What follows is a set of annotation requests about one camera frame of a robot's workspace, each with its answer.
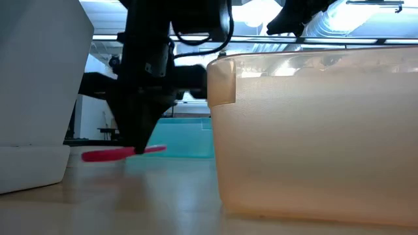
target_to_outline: wooden table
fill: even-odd
[[[225,215],[214,159],[71,162],[59,184],[0,195],[1,235],[418,234],[412,228]]]

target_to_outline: black cable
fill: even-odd
[[[177,36],[178,40],[183,43],[186,44],[188,46],[200,46],[201,44],[204,44],[205,42],[208,42],[211,38],[210,36],[208,36],[207,38],[197,41],[197,42],[191,42],[188,40],[185,40],[182,38],[182,36],[179,34],[179,32],[177,32],[177,30],[174,30],[174,34]]]
[[[174,59],[181,58],[181,57],[186,57],[186,56],[213,54],[213,53],[221,51],[222,49],[224,49],[228,45],[228,43],[231,41],[231,39],[233,37],[233,33],[234,33],[234,19],[233,19],[232,0],[227,0],[227,4],[228,4],[228,13],[229,13],[229,32],[228,32],[227,39],[225,39],[225,42],[223,42],[221,44],[221,46],[219,46],[218,48],[215,48],[213,50],[208,50],[208,51],[205,51],[205,52],[191,52],[191,53],[179,54],[179,55],[175,55]]]

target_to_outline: red plastic spoon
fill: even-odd
[[[145,148],[144,153],[155,153],[167,150],[166,146],[149,146]],[[81,154],[81,158],[85,162],[107,162],[118,161],[135,155],[134,147],[89,151]]]

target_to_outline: teal bin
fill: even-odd
[[[151,135],[148,146],[166,145],[154,157],[213,158],[214,138],[210,118],[161,118]]]

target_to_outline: translucent plastic bin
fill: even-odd
[[[208,66],[228,212],[418,225],[418,48],[225,57]]]

